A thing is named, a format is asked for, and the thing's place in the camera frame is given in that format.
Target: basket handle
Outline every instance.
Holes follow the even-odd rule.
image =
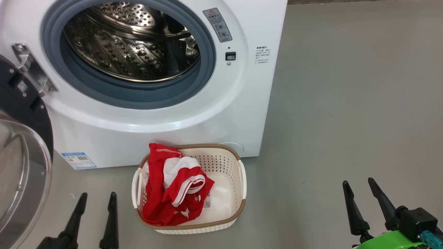
[[[135,209],[138,209],[138,205],[140,204],[140,200],[139,200],[140,194],[137,194],[140,191],[139,185],[141,185],[141,181],[139,180],[140,170],[141,170],[141,168],[138,168],[136,170],[136,173],[134,174],[134,178],[132,179],[132,189],[131,189],[132,205],[134,206]]]
[[[240,173],[240,184],[241,184],[241,193],[243,195],[243,199],[246,199],[246,191],[247,191],[247,184],[246,184],[246,170],[245,166],[243,165],[243,162],[241,160],[238,161],[240,167],[238,167],[239,173]]]

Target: door hinge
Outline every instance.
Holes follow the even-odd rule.
[[[15,43],[12,45],[12,50],[20,63],[17,69],[34,85],[40,97],[45,96],[48,92],[58,91],[57,87],[55,87],[54,83],[49,79],[26,44]]]

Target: laundry basket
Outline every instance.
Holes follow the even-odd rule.
[[[179,226],[153,226],[141,217],[146,203],[146,190],[142,187],[140,163],[132,180],[132,204],[136,215],[148,228],[166,234],[207,233],[230,227],[242,212],[246,203],[246,172],[238,154],[230,147],[218,144],[196,144],[176,147],[184,156],[194,157],[203,171],[215,183],[199,217]]]

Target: teal connector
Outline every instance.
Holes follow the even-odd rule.
[[[422,232],[420,240],[432,249],[443,249],[443,241],[428,230]]]

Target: red fabric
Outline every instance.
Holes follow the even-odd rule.
[[[178,177],[165,191],[163,186],[164,162],[168,158],[181,158],[183,155],[176,148],[161,144],[149,144],[149,148],[151,150],[148,157],[149,180],[146,185],[148,199],[143,206],[143,220],[155,226],[177,226],[197,218],[203,210],[205,198],[214,185],[214,181],[209,179],[200,167],[182,168],[177,174]],[[205,176],[205,185],[195,194],[186,194],[183,202],[178,207],[174,207],[171,203],[177,196],[181,183],[192,175]]]

